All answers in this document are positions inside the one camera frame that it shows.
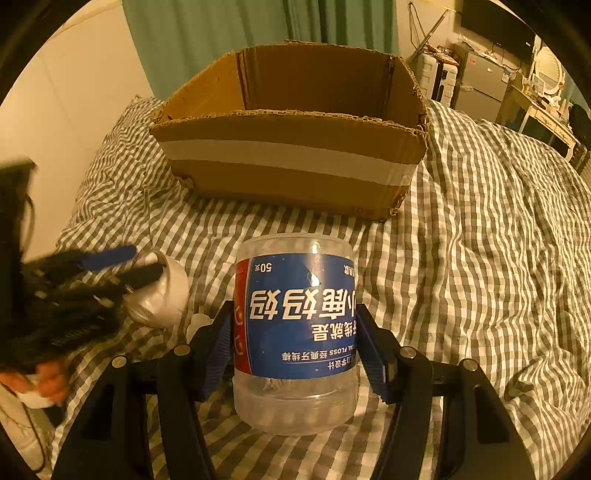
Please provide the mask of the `left hand orange glove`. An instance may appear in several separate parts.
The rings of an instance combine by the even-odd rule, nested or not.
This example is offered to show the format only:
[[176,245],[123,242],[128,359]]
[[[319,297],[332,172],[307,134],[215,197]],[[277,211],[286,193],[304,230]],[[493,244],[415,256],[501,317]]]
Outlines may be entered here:
[[63,403],[69,394],[69,373],[63,357],[38,364],[33,374],[1,373],[1,400],[19,401],[31,409]]

